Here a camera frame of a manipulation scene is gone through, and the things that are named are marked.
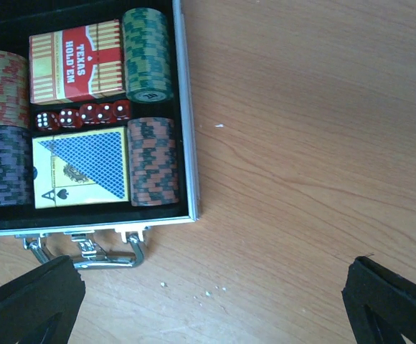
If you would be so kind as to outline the brown poker chip stack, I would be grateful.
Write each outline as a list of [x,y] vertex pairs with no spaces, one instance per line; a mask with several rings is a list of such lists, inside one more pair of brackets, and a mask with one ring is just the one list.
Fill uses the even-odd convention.
[[128,122],[129,174],[133,206],[163,206],[179,202],[174,121],[135,118]]

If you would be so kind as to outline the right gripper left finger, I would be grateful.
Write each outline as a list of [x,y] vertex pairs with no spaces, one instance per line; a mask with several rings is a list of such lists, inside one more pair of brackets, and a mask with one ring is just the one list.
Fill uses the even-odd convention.
[[0,343],[67,343],[84,296],[68,256],[0,286]]

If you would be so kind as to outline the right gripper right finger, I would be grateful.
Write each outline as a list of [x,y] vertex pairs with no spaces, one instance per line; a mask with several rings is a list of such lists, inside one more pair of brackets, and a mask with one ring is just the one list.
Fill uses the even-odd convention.
[[349,266],[342,290],[357,343],[416,343],[416,284],[368,257]]

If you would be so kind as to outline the green poker chip stack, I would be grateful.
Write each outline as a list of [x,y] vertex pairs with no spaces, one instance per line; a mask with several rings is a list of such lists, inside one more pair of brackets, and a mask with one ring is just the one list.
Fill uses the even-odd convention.
[[168,23],[148,7],[128,10],[122,18],[126,96],[139,103],[173,97]]

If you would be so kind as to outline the blue playing card box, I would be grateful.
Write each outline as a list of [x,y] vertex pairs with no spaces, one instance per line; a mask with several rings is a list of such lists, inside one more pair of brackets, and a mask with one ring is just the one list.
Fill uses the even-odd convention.
[[37,209],[129,201],[124,127],[32,139]]

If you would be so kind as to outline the red playing card box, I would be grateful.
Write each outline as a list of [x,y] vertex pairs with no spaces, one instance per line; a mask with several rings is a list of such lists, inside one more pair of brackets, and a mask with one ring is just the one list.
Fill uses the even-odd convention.
[[53,105],[123,94],[117,19],[29,38],[30,102]]

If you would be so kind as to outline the orange poker chip stack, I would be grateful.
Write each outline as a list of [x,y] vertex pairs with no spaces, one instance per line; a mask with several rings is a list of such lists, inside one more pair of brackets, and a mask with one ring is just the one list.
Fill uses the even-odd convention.
[[28,129],[28,60],[0,50],[0,125]]

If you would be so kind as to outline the red die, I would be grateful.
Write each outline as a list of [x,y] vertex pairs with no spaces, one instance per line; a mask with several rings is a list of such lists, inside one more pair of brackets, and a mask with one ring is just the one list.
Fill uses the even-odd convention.
[[117,100],[113,103],[113,114],[117,120],[130,120],[131,115],[131,101]]
[[63,128],[81,128],[83,124],[79,111],[73,108],[61,109],[58,115],[58,122]]
[[57,131],[60,129],[59,114],[57,112],[37,113],[35,123],[39,131]]
[[117,120],[113,112],[112,103],[98,104],[96,106],[95,116],[98,123],[115,123]]
[[97,108],[98,105],[95,103],[86,103],[80,106],[79,116],[83,125],[96,125],[99,123]]

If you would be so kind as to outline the aluminium poker case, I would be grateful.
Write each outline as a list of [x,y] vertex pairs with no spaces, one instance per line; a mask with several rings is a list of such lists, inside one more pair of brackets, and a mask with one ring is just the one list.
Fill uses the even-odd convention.
[[[173,97],[165,102],[139,103],[131,101],[131,115],[135,118],[169,118],[174,121],[174,137],[178,163],[179,202],[163,206],[137,207],[131,204],[129,174],[129,201],[83,206],[65,206],[37,209],[34,205],[34,166],[32,155],[32,202],[22,206],[0,206],[0,236],[22,239],[24,248],[41,262],[52,259],[47,248],[47,237],[62,233],[68,235],[80,249],[75,258],[77,269],[134,268],[145,258],[146,232],[154,225],[180,224],[196,221],[199,206],[197,155],[194,139],[194,121],[187,57],[186,30],[180,1],[0,1],[0,50],[12,52],[28,60],[29,38],[32,35],[56,32],[122,18],[130,9],[148,7],[163,13],[168,23],[170,44],[171,84]],[[88,130],[124,127],[128,142],[128,122],[83,125],[81,128],[63,128],[57,131],[39,131],[36,114],[59,112],[73,108],[79,111],[86,103],[114,103],[129,100],[126,86],[123,94],[82,102],[53,105],[35,105],[30,102],[26,129],[32,139],[48,135],[78,133]]]

